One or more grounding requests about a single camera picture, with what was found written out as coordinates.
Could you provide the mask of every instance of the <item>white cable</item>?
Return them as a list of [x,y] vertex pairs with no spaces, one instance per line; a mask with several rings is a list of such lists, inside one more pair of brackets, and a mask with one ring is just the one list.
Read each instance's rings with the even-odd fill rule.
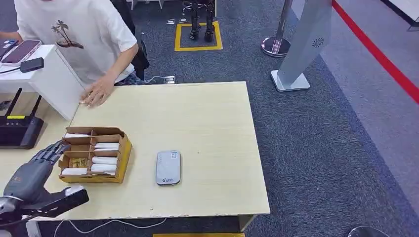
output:
[[157,83],[157,82],[156,82],[156,80],[154,80],[154,78],[162,78],[162,79],[166,79],[165,77],[161,77],[161,76],[154,76],[154,77],[152,77],[151,79],[145,80],[144,82],[145,82],[145,83],[149,83],[149,82],[151,82],[151,81],[153,80],[155,83]]
[[79,230],[79,229],[78,229],[78,228],[77,228],[77,227],[73,224],[73,222],[72,222],[72,221],[70,221],[70,220],[62,220],[62,221],[60,222],[60,224],[58,224],[57,228],[55,228],[54,237],[56,237],[56,235],[57,235],[57,231],[58,231],[58,228],[61,226],[61,224],[62,224],[64,221],[68,221],[68,222],[70,222],[70,224],[74,227],[74,229],[76,229],[76,231],[78,231],[78,232],[80,232],[80,233],[82,233],[82,234],[88,234],[88,233],[93,232],[93,231],[95,231],[95,230],[97,230],[97,229],[99,229],[99,228],[101,228],[101,227],[103,227],[103,226],[106,226],[106,225],[108,225],[109,223],[114,222],[114,221],[121,222],[121,223],[123,223],[123,224],[129,225],[129,226],[132,226],[132,227],[135,227],[135,228],[138,228],[138,229],[146,229],[146,228],[150,228],[150,227],[155,227],[155,226],[161,225],[161,224],[163,224],[166,220],[167,220],[167,218],[165,218],[164,220],[162,220],[162,221],[161,221],[161,222],[159,222],[159,223],[152,224],[152,225],[150,225],[150,226],[136,226],[136,225],[134,225],[134,224],[127,223],[127,222],[124,222],[124,221],[120,221],[120,220],[112,220],[112,221],[108,221],[108,222],[106,222],[106,223],[104,223],[104,224],[102,224],[102,225],[100,225],[100,226],[97,226],[97,227],[95,227],[95,228],[91,229],[90,231],[81,231],[81,230]]

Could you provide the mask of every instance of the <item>pink phone case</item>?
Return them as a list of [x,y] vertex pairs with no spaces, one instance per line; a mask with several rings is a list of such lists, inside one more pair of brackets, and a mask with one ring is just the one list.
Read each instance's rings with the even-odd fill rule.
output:
[[5,66],[20,66],[26,61],[41,45],[39,40],[25,40],[12,50],[1,63]]

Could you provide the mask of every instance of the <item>robot finger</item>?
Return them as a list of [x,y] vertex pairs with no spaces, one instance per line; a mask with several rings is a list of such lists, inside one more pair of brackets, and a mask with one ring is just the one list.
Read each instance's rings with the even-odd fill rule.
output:
[[48,151],[48,153],[46,153],[44,155],[44,157],[42,157],[42,159],[49,160],[52,157],[54,157],[56,155],[56,152],[60,149],[62,144],[63,144],[63,141],[61,141],[61,140],[54,143],[53,146],[51,147],[51,149]]
[[41,159],[42,157],[44,157],[44,156],[45,156],[45,154],[46,154],[46,152],[47,152],[49,149],[51,149],[51,147],[52,147],[53,145],[54,145],[54,144],[51,144],[51,145],[47,146],[47,148],[40,150],[38,153],[36,153],[36,155],[34,155],[34,156],[32,157],[32,159],[30,159],[30,160],[29,160],[29,162],[35,162],[36,160],[39,160],[39,159]]
[[55,155],[48,159],[50,163],[54,165],[58,161],[58,159],[60,159],[61,155],[63,155],[65,151],[68,151],[70,149],[70,146],[70,144],[60,146],[60,148],[58,148],[58,150],[55,152]]

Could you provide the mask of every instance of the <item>palm tree print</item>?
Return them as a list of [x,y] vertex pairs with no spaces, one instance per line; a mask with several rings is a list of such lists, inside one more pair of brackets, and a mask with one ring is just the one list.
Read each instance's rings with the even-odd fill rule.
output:
[[62,36],[62,37],[66,40],[67,44],[70,44],[70,43],[68,42],[67,38],[65,38],[65,36],[63,35],[63,33],[61,33],[61,31],[60,31],[59,27],[57,27],[57,26],[53,26],[53,27],[52,27],[52,30],[53,30],[54,32],[56,32],[57,34],[61,35],[61,36]]
[[57,26],[53,26],[52,30],[54,32],[57,32],[57,34],[61,35],[65,40],[65,42],[57,41],[58,46],[63,47],[63,48],[68,48],[68,47],[77,47],[77,48],[81,48],[81,49],[84,48],[83,45],[77,43],[76,41],[72,41],[70,39],[70,37],[66,33],[66,30],[69,30],[69,27],[63,21],[58,20]]

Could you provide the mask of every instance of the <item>white rolled item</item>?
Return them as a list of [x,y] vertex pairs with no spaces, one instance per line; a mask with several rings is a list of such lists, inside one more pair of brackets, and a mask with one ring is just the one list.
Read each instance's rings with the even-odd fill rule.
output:
[[90,137],[90,135],[80,134],[80,133],[66,133],[64,135],[64,138],[72,138],[72,137]]
[[119,148],[119,143],[97,143],[95,148]]
[[117,164],[118,158],[116,157],[93,157],[92,162],[95,164]]
[[61,175],[82,175],[87,174],[87,168],[65,168]]
[[117,166],[115,164],[93,164],[90,170],[115,175]]
[[96,152],[104,152],[104,151],[117,151],[118,148],[95,148],[94,151]]

